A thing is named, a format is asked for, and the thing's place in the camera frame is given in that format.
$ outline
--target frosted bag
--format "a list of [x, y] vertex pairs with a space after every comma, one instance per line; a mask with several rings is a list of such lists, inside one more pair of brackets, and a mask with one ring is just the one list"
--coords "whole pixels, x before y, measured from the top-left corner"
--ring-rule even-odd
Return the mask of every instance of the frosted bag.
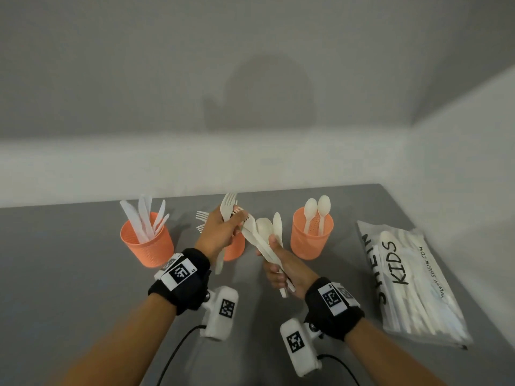
[[357, 222], [376, 277], [383, 329], [414, 341], [469, 345], [472, 338], [424, 236]]

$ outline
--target white camera device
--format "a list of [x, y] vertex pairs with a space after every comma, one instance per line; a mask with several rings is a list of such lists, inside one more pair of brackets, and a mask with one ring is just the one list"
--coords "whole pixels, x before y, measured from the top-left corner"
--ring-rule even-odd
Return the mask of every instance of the white camera device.
[[206, 309], [200, 330], [202, 337], [223, 341], [229, 337], [238, 306], [238, 292], [226, 285], [208, 290], [202, 307]]
[[296, 318], [286, 321], [280, 330], [293, 368], [299, 377], [322, 368], [312, 342], [315, 337], [322, 335], [321, 331], [313, 324], [301, 323]]

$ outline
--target tabletop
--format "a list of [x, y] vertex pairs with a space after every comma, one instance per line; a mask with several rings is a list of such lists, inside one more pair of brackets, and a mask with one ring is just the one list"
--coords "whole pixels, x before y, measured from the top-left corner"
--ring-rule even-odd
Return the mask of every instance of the tabletop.
[[[414, 226], [378, 184], [246, 192], [239, 204], [254, 217], [272, 220], [279, 212], [283, 241], [289, 247], [293, 212], [308, 198], [331, 198], [334, 230], [315, 260], [319, 275], [341, 282], [380, 327], [374, 279], [356, 221]], [[194, 244], [197, 210], [211, 211], [223, 195], [166, 198], [166, 223], [176, 252]], [[153, 210], [161, 200], [153, 202]], [[142, 266], [119, 238], [125, 215], [118, 201], [0, 209], [0, 385], [42, 384], [122, 321], [146, 297], [156, 269]], [[446, 267], [435, 259], [463, 311], [474, 344], [468, 350], [393, 339], [449, 385], [515, 384], [515, 352]], [[228, 285], [240, 295], [231, 335], [214, 342], [194, 333], [174, 358], [163, 385], [352, 384], [344, 368], [323, 362], [305, 378], [295, 375], [279, 327], [303, 320], [304, 302], [281, 298], [268, 284], [262, 260], [246, 243], [243, 255], [211, 275], [209, 288]], [[185, 333], [202, 321], [204, 311], [176, 318], [144, 380], [154, 385]], [[341, 358], [361, 385], [373, 384], [348, 347], [316, 339], [319, 354]]]

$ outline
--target orange plastic container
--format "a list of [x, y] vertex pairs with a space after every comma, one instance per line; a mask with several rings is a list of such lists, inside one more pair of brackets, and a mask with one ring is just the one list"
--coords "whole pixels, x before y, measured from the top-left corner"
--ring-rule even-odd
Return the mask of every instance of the orange plastic container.
[[245, 237], [243, 237], [243, 234], [241, 232], [236, 234], [232, 239], [232, 243], [229, 246], [226, 246], [224, 249], [224, 261], [231, 261], [239, 258], [245, 250]]
[[[154, 225], [158, 213], [150, 214], [150, 223]], [[166, 228], [166, 224], [161, 228], [159, 233], [143, 244], [138, 242], [136, 233], [132, 229], [129, 221], [126, 221], [120, 230], [120, 237], [125, 245], [134, 253], [138, 260], [146, 267], [154, 268], [162, 266], [174, 254], [174, 243], [171, 241], [170, 233]]]
[[308, 234], [304, 233], [306, 225], [306, 217], [304, 216], [304, 207], [299, 208], [293, 214], [292, 238], [290, 246], [293, 253], [304, 260], [316, 259], [320, 256], [329, 235], [333, 231], [333, 218], [327, 214], [325, 216], [323, 235], [318, 235], [318, 224], [320, 223], [320, 215], [317, 212], [310, 222], [310, 230]]

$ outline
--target hand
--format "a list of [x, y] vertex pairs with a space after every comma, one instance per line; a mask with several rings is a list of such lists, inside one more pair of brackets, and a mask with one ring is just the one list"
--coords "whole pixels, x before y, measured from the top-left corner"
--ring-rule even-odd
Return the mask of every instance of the hand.
[[281, 269], [277, 264], [269, 263], [264, 260], [263, 268], [266, 272], [266, 277], [270, 280], [270, 283], [272, 283], [272, 287], [285, 288], [286, 276], [288, 276], [296, 289], [292, 294], [297, 298], [304, 299], [306, 291], [319, 278], [319, 276], [292, 252], [288, 252], [281, 248], [273, 234], [268, 238], [268, 242], [270, 247], [274, 250], [274, 253], [279, 257], [283, 265], [284, 272], [286, 273], [286, 275], [284, 273], [278, 273]]
[[216, 207], [209, 213], [204, 230], [194, 247], [204, 253], [211, 264], [215, 264], [218, 254], [230, 245], [232, 237], [241, 231], [241, 224], [247, 216], [246, 211], [240, 211], [224, 222], [220, 206]]

